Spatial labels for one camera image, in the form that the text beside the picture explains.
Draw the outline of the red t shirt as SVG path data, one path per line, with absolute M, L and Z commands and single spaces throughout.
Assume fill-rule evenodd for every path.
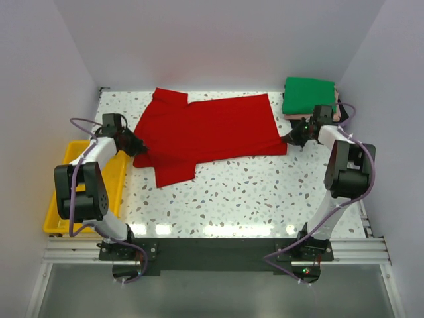
M 134 133 L 148 151 L 133 166 L 154 168 L 157 187 L 194 179 L 200 163 L 288 152 L 266 94 L 189 102 L 158 88 Z

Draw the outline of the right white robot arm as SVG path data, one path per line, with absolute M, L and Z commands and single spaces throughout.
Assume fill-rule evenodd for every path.
M 311 260 L 318 253 L 315 240 L 331 238 L 343 213 L 370 193 L 376 177 L 375 146 L 356 140 L 341 123 L 335 124 L 331 105 L 315 106 L 308 120 L 302 119 L 282 137 L 283 142 L 300 147 L 310 140 L 326 146 L 331 153 L 323 180 L 325 196 L 297 235 L 295 253 L 302 260 Z

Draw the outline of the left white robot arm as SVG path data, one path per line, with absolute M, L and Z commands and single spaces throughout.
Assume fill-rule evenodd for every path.
M 69 221 L 70 237 L 86 228 L 93 229 L 107 244 L 115 244 L 117 256 L 130 260 L 136 255 L 137 243 L 129 225 L 120 221 L 109 206 L 102 170 L 119 152 L 135 157 L 148 152 L 148 148 L 120 113 L 106 113 L 100 123 L 77 117 L 70 122 L 87 133 L 90 142 L 75 160 L 54 169 L 58 214 Z

